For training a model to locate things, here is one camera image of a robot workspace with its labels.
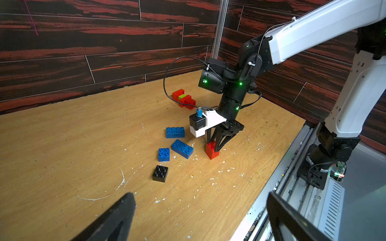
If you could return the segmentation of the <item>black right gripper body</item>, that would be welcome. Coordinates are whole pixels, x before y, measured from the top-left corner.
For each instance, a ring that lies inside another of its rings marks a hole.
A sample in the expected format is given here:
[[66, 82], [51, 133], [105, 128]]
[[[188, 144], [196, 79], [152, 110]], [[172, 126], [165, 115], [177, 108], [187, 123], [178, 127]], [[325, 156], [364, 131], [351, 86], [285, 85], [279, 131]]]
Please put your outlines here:
[[216, 131], [221, 134], [237, 134], [244, 129], [244, 125], [236, 120], [227, 120], [216, 126]]

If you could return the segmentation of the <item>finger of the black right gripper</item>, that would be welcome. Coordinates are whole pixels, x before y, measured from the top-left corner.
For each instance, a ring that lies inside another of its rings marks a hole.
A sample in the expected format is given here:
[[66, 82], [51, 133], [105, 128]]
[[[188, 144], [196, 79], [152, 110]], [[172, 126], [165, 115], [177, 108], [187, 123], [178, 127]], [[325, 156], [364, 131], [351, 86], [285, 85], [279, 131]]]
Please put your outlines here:
[[215, 131], [215, 152], [219, 152], [236, 135], [229, 131]]
[[211, 143], [213, 141], [216, 141], [218, 135], [219, 135], [219, 128], [218, 128], [218, 126], [214, 126], [212, 128], [208, 128], [206, 130], [207, 143]]

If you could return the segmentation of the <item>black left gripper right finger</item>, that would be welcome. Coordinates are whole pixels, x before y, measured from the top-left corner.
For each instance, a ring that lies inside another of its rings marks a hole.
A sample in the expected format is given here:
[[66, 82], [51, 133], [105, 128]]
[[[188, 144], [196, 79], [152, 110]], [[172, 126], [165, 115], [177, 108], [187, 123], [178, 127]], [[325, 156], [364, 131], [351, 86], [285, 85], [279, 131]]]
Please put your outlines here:
[[276, 241], [328, 241], [313, 224], [277, 193], [268, 194], [266, 208]]

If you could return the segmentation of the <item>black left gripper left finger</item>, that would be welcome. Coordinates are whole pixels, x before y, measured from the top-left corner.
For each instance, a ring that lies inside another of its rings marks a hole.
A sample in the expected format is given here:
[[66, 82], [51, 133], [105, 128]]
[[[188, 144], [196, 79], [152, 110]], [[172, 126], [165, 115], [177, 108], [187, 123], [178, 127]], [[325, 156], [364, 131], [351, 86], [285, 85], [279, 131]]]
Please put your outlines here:
[[73, 238], [74, 241], [126, 241], [136, 203], [133, 193], [126, 193], [91, 225]]

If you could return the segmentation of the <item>red tall square brick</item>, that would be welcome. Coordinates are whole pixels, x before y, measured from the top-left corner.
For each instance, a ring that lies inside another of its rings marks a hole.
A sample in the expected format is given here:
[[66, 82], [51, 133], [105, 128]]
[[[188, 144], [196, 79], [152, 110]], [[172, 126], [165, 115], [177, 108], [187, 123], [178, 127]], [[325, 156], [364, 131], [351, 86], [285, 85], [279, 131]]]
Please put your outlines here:
[[220, 152], [215, 152], [216, 142], [212, 141], [206, 145], [206, 154], [212, 160], [220, 155]]

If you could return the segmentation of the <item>red long brick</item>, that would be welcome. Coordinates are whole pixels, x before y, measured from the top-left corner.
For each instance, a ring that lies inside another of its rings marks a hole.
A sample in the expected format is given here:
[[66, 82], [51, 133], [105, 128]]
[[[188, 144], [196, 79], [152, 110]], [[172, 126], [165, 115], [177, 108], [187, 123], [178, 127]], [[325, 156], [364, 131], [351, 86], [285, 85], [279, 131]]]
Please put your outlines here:
[[179, 96], [179, 106], [186, 107], [188, 109], [193, 109], [194, 107], [191, 106], [191, 100], [192, 97], [190, 95], [182, 94]]
[[196, 106], [196, 101], [192, 98], [186, 98], [184, 100], [184, 103], [185, 103], [185, 107], [190, 109], [190, 110], [194, 109]]

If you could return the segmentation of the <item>small blue square brick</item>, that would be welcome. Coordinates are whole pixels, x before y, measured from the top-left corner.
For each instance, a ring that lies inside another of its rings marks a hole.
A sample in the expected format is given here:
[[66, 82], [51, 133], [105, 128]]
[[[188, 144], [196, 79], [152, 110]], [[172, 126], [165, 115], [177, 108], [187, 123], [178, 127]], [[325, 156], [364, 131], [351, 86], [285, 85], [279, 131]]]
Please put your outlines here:
[[158, 161], [170, 161], [170, 148], [160, 148], [158, 151]]

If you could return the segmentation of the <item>small red base brick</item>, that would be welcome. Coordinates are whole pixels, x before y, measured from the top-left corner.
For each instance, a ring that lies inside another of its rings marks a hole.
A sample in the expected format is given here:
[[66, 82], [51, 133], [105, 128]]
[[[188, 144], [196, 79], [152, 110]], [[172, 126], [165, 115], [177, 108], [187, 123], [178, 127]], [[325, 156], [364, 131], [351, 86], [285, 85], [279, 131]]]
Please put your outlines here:
[[184, 95], [184, 94], [185, 94], [185, 90], [184, 89], [177, 90], [177, 91], [172, 93], [172, 99], [174, 101], [179, 102], [180, 96]]

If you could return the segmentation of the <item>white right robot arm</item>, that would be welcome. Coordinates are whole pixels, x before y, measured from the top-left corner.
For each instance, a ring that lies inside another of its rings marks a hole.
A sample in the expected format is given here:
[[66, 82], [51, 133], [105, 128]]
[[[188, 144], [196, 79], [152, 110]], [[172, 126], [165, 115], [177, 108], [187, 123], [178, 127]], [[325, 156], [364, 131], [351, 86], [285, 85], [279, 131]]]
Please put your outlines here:
[[232, 1], [219, 58], [237, 65], [254, 36], [270, 38], [263, 96], [339, 137], [386, 150], [385, 1]]

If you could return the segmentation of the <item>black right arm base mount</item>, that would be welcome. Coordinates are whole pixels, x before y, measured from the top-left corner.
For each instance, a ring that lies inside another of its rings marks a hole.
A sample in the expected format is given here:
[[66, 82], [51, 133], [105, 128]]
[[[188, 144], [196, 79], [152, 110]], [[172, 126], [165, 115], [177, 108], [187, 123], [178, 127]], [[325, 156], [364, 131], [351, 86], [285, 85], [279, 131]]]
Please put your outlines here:
[[329, 168], [338, 162], [348, 161], [361, 138], [338, 137], [331, 133], [324, 123], [317, 129], [317, 138], [320, 143], [312, 144], [309, 147], [297, 176], [312, 187], [323, 190]]

